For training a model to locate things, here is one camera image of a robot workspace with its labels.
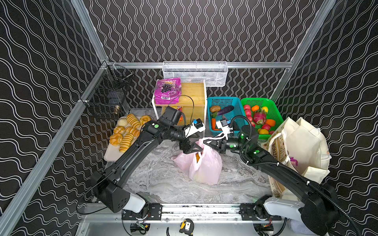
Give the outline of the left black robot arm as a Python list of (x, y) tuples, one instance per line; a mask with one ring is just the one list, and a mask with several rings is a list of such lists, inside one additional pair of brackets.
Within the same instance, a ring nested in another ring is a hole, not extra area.
[(126, 191), (124, 186), (144, 158), (164, 140), (177, 141), (184, 154), (202, 151), (197, 143), (190, 142), (190, 136), (205, 131), (203, 121), (197, 119), (190, 125), (177, 128), (181, 115), (180, 111), (167, 107), (158, 120), (144, 124), (140, 136), (116, 162), (102, 173), (92, 174), (91, 185), (95, 197), (113, 213), (122, 209), (135, 213), (142, 211), (146, 201)]

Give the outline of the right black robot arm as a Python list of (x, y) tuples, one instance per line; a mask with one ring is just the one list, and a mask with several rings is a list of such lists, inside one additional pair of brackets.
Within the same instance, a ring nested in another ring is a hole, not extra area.
[(302, 221), (310, 231), (320, 236), (327, 233), (333, 234), (332, 227), (344, 216), (356, 235), (361, 235), (357, 224), (340, 206), (335, 188), (311, 181), (277, 161), (268, 151), (258, 145), (258, 133), (253, 126), (243, 126), (236, 138), (222, 132), (216, 137), (204, 138), (203, 143), (218, 153), (224, 153), (228, 149), (237, 151), (246, 165), (277, 180), (301, 202), (300, 206), (293, 210), (283, 210), (277, 206), (269, 208), (267, 206), (269, 202), (265, 201), (265, 210), (269, 215)]

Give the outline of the pink plastic bag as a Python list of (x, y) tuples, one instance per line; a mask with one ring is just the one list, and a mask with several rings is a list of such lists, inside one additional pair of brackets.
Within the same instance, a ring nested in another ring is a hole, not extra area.
[(222, 171), (222, 158), (217, 151), (205, 145), (203, 139), (197, 141), (197, 144), (203, 151), (181, 153), (173, 161), (192, 181), (216, 185)]

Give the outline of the cream canvas tote bag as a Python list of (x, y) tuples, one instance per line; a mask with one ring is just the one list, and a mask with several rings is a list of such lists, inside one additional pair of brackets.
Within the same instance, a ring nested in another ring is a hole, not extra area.
[[(316, 183), (322, 183), (330, 173), (331, 155), (326, 138), (303, 118), (296, 121), (287, 118), (261, 146), (277, 161)], [(290, 157), (298, 161), (297, 167), (291, 165)]]

